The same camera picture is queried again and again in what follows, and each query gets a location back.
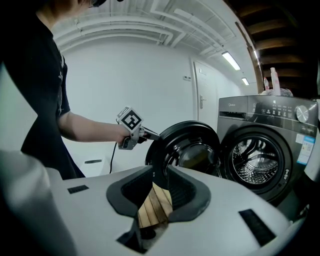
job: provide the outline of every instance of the washing machine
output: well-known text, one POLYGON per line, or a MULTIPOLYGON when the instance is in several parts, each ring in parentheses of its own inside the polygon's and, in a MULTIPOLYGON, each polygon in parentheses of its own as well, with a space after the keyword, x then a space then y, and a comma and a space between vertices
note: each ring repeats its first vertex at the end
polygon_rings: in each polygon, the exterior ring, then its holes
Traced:
POLYGON ((261 95, 220 98, 218 175, 278 205, 304 174, 317 130, 316 101, 261 95))
POLYGON ((278 205, 304 173, 317 134, 318 104, 284 96, 219 100, 217 131, 199 121, 160 134, 145 158, 153 182, 168 189, 168 166, 235 181, 278 205))

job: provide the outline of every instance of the ceiling light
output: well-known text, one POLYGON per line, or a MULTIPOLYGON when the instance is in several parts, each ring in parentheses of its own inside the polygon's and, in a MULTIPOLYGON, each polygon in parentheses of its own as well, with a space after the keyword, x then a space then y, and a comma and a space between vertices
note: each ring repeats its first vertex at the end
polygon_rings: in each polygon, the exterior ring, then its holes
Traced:
POLYGON ((231 64, 231 66, 235 69, 235 70, 240 70, 240 66, 238 65, 238 63, 235 61, 235 59, 231 56, 231 54, 227 51, 225 51, 224 53, 222 53, 222 56, 231 64))
POLYGON ((246 85, 246 86, 248 86, 249 85, 249 82, 248 82, 248 80, 244 77, 244 78, 242 78, 242 81, 244 82, 244 84, 246 85))

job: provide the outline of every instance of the control panel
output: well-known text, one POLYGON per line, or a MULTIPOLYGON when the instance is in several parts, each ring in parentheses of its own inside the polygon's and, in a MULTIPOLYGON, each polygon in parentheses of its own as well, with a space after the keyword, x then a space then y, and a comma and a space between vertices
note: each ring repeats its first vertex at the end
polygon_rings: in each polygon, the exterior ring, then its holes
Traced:
POLYGON ((219 117, 275 126, 316 137, 318 103, 273 95, 228 97, 219 100, 219 117))
POLYGON ((285 96, 248 96, 247 119, 316 137, 318 103, 285 96))

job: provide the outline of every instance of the ceiling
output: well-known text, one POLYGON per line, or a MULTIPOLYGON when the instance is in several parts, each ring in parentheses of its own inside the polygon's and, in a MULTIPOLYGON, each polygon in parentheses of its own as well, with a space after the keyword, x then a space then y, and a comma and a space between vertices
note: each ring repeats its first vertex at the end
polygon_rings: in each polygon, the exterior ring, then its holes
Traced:
POLYGON ((227 75, 235 70, 221 53, 229 51, 241 67, 238 83, 256 78, 238 18, 223 0, 107 0, 78 17, 59 22, 53 35, 61 51, 101 38, 140 38, 170 48, 187 48, 227 75))

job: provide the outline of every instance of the black rubber pad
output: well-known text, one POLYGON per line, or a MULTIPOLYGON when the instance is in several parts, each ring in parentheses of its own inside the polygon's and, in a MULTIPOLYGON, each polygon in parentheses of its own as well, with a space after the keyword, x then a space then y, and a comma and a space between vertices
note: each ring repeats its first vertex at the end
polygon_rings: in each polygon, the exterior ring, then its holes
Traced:
POLYGON ((81 186, 74 186, 71 188, 68 188, 68 191, 70 194, 74 194, 80 191, 88 190, 89 188, 86 185, 81 185, 81 186))
POLYGON ((253 233, 260 246, 266 245, 276 237, 253 210, 248 209, 239 211, 239 214, 253 233))
POLYGON ((95 163, 101 163, 102 159, 97 159, 97 160, 89 160, 89 161, 85 161, 85 164, 95 164, 95 163))

